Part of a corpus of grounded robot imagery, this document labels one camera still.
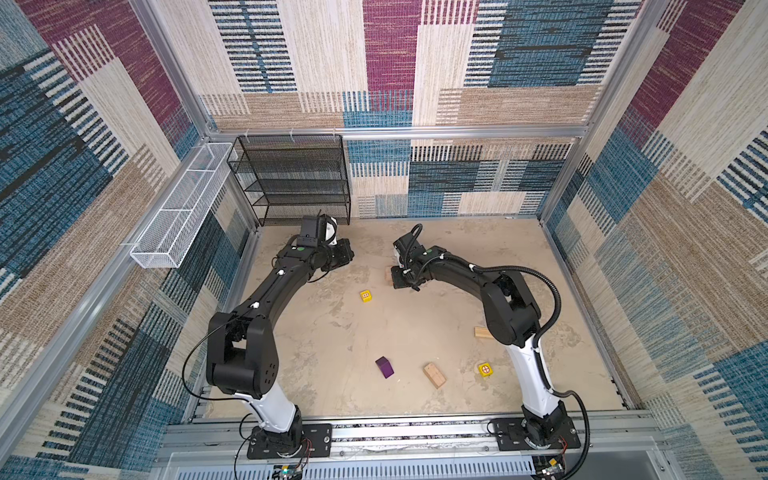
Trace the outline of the purple block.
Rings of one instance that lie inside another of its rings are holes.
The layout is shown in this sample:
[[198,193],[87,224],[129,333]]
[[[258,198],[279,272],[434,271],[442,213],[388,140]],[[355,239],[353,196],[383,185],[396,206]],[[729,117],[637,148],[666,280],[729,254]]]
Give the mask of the purple block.
[[387,357],[379,357],[375,360],[375,364],[385,379],[388,379],[394,375],[394,368]]

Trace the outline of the wood block front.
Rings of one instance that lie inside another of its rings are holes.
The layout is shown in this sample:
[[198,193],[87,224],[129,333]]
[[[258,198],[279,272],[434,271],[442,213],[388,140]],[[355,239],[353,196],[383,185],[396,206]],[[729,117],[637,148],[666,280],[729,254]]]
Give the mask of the wood block front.
[[423,367],[423,372],[435,389],[440,389],[447,381],[445,375],[433,362],[427,363]]

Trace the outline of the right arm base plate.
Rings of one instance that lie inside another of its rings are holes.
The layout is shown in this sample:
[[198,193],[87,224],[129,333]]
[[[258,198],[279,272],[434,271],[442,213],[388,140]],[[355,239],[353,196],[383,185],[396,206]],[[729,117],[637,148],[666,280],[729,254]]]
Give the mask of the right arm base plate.
[[496,439],[500,451],[534,451],[534,450],[558,450],[566,446],[568,451],[578,450],[582,447],[579,432],[571,418],[566,417],[560,422],[553,433],[545,434],[543,439],[535,442],[526,426],[525,418],[502,417],[491,420],[487,425],[487,431]]

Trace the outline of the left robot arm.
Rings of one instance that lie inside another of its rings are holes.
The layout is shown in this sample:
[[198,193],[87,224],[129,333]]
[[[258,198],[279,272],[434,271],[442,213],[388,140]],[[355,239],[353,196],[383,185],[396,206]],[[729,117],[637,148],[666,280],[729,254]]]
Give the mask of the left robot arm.
[[302,453],[300,408],[287,399],[277,381],[279,356],[274,327],[298,290],[354,258],[350,241],[338,236],[335,218],[319,213],[301,221],[300,232],[275,255],[272,270],[256,290],[230,312],[209,321],[205,376],[226,400],[240,401],[259,423],[251,445],[269,454]]

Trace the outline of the white mesh wall basket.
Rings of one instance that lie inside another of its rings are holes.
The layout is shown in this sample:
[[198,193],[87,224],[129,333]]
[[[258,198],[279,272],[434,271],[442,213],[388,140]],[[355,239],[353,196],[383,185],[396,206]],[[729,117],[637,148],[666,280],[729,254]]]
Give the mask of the white mesh wall basket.
[[143,269],[178,268],[229,175],[231,143],[195,149],[180,178],[131,249]]

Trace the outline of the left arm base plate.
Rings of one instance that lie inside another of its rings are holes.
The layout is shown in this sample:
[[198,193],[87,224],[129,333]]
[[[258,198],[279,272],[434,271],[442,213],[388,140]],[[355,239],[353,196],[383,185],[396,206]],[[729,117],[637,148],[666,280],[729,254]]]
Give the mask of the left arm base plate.
[[330,456],[332,425],[309,424],[301,430],[269,432],[255,426],[248,439],[249,460],[326,458]]

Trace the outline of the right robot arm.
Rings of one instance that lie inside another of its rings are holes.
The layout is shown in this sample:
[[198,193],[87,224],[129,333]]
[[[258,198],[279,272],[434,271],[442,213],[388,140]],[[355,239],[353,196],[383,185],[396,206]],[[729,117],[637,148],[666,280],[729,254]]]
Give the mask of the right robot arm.
[[[555,393],[544,362],[540,339],[556,323],[562,308],[557,287],[538,271],[522,266],[481,267],[448,250],[418,242],[421,226],[393,243],[398,265],[391,269],[396,289],[419,290],[427,281],[442,281],[480,300],[486,328],[512,359],[522,395],[527,442],[545,448],[557,440],[568,419],[562,397]],[[541,280],[553,295],[554,310],[545,324],[541,309],[524,276]]]

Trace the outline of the aluminium front rail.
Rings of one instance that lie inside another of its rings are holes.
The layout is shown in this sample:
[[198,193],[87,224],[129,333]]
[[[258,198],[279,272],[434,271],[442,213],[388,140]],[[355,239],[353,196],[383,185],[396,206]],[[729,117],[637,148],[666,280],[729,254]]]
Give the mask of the aluminium front rail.
[[511,414],[309,418],[332,425],[326,458],[249,460],[251,420],[200,420],[167,429],[153,479],[534,479],[564,467],[572,479],[680,479],[646,411],[572,418],[582,447],[500,451],[486,425]]

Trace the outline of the yellow cube red mark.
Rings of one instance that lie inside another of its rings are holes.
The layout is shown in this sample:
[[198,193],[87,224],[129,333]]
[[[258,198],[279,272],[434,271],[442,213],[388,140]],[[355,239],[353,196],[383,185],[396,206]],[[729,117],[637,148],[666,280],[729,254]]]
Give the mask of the yellow cube red mark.
[[491,366],[491,364],[489,362],[484,362],[484,363],[479,364],[477,366],[477,369],[478,369],[479,374],[483,378],[490,377],[494,373],[494,370],[493,370],[493,368],[492,368],[492,366]]

